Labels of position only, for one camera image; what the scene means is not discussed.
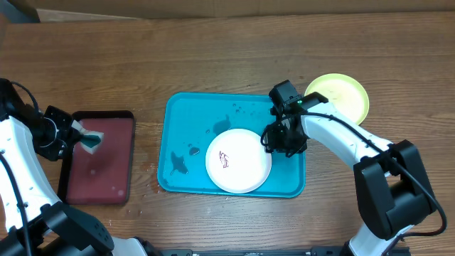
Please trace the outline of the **green scrubbing sponge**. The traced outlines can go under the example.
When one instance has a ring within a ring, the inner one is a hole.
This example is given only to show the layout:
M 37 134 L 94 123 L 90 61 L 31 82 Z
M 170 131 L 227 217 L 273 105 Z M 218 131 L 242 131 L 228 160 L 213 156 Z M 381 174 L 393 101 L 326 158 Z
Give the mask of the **green scrubbing sponge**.
M 104 134 L 102 132 L 87 130 L 76 120 L 73 121 L 72 128 L 77 131 L 76 142 L 81 143 L 81 147 L 87 153 L 94 154 L 100 147 Z

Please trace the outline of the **white plate with pink rim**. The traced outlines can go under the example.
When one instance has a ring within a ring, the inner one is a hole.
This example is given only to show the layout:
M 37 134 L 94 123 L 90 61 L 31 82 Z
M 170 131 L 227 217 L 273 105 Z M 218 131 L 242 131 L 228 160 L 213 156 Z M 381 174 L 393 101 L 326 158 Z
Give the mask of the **white plate with pink rim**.
M 272 168 L 260 135 L 248 129 L 231 129 L 217 135 L 205 155 L 205 168 L 220 189 L 235 194 L 259 188 Z

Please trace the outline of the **yellow-green rimmed plate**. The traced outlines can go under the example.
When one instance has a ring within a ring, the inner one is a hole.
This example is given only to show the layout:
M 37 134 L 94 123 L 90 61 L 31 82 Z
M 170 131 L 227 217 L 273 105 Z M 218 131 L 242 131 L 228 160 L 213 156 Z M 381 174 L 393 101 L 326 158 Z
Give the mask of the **yellow-green rimmed plate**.
M 367 117 L 370 100 L 365 88 L 354 78 L 329 73 L 313 80 L 305 95 L 318 92 L 332 102 L 335 107 L 352 122 L 360 125 Z

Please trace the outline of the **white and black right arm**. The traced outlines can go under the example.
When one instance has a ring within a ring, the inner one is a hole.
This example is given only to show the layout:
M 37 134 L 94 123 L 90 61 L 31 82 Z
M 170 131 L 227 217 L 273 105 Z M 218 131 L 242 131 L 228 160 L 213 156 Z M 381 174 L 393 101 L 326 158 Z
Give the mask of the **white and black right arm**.
M 434 212 L 443 213 L 416 146 L 392 143 L 371 134 L 341 114 L 323 95 L 299 94 L 290 81 L 269 92 L 275 122 L 266 126 L 261 143 L 269 153 L 288 158 L 304 152 L 308 139 L 330 149 L 352 168 L 358 210 L 358 233 L 337 249 L 337 255 L 400 255 L 396 244 L 408 237 L 431 237 L 447 227 L 414 232 Z

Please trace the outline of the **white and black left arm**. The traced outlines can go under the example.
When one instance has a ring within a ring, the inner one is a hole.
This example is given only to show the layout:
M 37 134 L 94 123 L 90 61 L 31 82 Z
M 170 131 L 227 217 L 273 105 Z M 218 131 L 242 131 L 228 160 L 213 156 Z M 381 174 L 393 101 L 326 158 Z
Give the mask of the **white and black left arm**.
M 54 106 L 23 102 L 18 82 L 1 79 L 1 201 L 8 235 L 2 255 L 158 255 L 141 238 L 112 237 L 96 217 L 62 202 L 38 157 L 65 158 L 77 143 L 90 154 L 104 134 Z

